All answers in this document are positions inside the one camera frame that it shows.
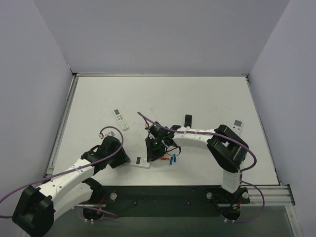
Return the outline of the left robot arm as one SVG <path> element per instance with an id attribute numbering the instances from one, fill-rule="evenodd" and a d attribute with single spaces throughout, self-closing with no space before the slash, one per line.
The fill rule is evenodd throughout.
<path id="1" fill-rule="evenodd" d="M 95 174 L 108 165 L 116 168 L 128 161 L 123 141 L 106 136 L 101 145 L 84 152 L 66 171 L 38 187 L 25 186 L 11 220 L 32 237 L 44 236 L 69 209 L 84 201 L 100 200 L 99 183 L 92 178 Z"/>

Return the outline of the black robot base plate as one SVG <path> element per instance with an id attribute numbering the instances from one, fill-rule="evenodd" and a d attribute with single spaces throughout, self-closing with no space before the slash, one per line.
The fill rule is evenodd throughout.
<path id="1" fill-rule="evenodd" d="M 118 217 L 240 216 L 249 204 L 247 188 L 231 194 L 220 186 L 101 186 L 84 204 L 102 207 Z"/>

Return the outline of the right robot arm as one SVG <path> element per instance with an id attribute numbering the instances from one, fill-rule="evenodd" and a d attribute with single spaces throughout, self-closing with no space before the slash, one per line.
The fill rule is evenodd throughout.
<path id="1" fill-rule="evenodd" d="M 221 188 L 233 194 L 240 186 L 240 165 L 246 158 L 249 146 L 229 127 L 199 130 L 173 125 L 162 127 L 158 123 L 146 127 L 147 161 L 163 157 L 169 147 L 194 147 L 209 150 L 223 169 Z"/>

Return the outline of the white red-faced remote control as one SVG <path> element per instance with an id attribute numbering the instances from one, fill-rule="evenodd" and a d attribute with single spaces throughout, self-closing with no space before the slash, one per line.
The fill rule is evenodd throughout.
<path id="1" fill-rule="evenodd" d="M 151 167 L 151 163 L 147 162 L 147 159 L 143 157 L 132 158 L 129 165 L 133 167 L 145 168 L 145 169 L 149 169 Z"/>

